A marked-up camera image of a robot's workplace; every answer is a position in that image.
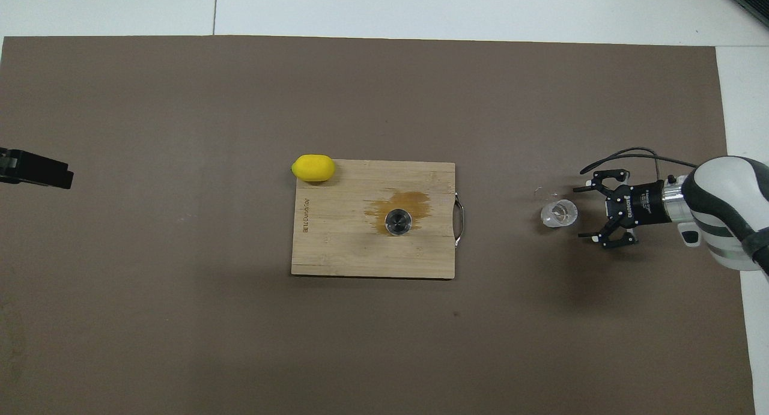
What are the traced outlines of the bamboo cutting board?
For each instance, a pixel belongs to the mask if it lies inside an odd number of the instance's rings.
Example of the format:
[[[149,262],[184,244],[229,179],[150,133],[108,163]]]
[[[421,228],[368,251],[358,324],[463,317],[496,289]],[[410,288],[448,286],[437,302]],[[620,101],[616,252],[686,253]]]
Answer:
[[[452,280],[460,234],[456,165],[451,162],[335,160],[332,179],[296,182],[291,273]],[[411,231],[390,235],[393,209]]]

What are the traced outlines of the yellow lemon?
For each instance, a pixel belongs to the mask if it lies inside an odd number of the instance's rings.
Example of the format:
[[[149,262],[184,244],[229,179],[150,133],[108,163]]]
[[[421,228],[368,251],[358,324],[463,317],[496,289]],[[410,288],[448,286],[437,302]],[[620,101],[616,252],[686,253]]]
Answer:
[[[294,176],[308,183],[325,182],[336,172],[335,161],[324,154],[304,154],[291,164]]]

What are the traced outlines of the metal double jigger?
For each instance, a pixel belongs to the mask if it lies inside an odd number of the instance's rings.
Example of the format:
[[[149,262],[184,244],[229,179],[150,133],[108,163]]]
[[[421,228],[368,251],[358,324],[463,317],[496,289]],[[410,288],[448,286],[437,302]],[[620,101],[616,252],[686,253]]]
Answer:
[[[404,235],[412,229],[412,216],[404,209],[391,210],[384,220],[384,227],[390,235]]]

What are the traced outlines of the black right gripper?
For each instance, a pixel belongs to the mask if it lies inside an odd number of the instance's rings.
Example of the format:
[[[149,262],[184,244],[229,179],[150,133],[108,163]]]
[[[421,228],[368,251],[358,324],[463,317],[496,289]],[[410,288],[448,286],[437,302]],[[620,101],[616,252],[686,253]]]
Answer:
[[[630,186],[626,185],[629,177],[630,173],[626,169],[594,171],[584,187],[573,188],[573,193],[609,193],[605,202],[609,219],[607,223],[599,231],[580,232],[577,237],[591,240],[604,250],[609,250],[638,243],[634,233],[637,226],[671,222],[663,201],[664,183]],[[603,183],[606,179],[613,179],[620,185],[611,190]]]

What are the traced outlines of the brown table mat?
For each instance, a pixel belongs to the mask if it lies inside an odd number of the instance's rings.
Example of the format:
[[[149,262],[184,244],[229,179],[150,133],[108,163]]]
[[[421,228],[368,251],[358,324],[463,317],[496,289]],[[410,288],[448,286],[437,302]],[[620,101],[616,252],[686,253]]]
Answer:
[[[8,38],[0,414],[753,412],[740,275],[673,226],[538,218],[621,148],[725,153],[712,47]],[[454,162],[454,280],[292,276],[303,153]]]

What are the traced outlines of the clear plastic cup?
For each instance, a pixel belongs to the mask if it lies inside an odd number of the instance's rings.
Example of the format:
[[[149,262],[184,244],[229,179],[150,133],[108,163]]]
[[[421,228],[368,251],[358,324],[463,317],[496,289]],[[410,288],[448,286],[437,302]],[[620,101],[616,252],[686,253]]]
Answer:
[[[568,199],[547,202],[540,212],[542,223],[546,227],[559,228],[571,226],[579,218],[579,209]]]

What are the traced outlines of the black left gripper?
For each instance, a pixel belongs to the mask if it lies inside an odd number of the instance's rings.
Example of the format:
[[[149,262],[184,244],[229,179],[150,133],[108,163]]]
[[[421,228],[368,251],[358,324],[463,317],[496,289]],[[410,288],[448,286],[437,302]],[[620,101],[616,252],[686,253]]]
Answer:
[[[14,169],[17,165],[17,178]],[[0,183],[34,183],[43,187],[56,187],[70,190],[74,172],[69,171],[68,163],[60,162],[41,155],[19,151],[14,157],[6,148],[0,148]]]

